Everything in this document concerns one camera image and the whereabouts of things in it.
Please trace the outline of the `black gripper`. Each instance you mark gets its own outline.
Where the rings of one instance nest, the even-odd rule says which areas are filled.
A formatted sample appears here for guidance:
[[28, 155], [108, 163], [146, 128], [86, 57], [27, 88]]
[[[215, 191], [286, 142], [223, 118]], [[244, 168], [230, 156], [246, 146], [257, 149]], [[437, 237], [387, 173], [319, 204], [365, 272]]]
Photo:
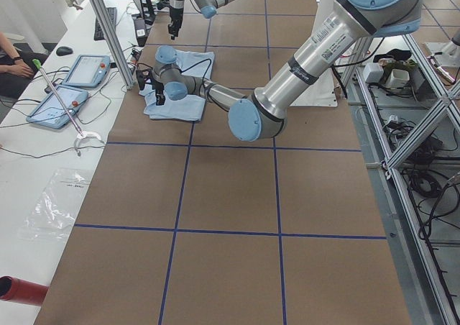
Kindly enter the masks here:
[[165, 104], [164, 84], [152, 79], [152, 88], [155, 90], [155, 105], [163, 106]]
[[180, 25], [183, 22], [183, 8], [176, 8], [170, 5], [170, 18], [171, 23], [168, 25], [168, 32], [170, 38], [174, 40], [179, 35]]

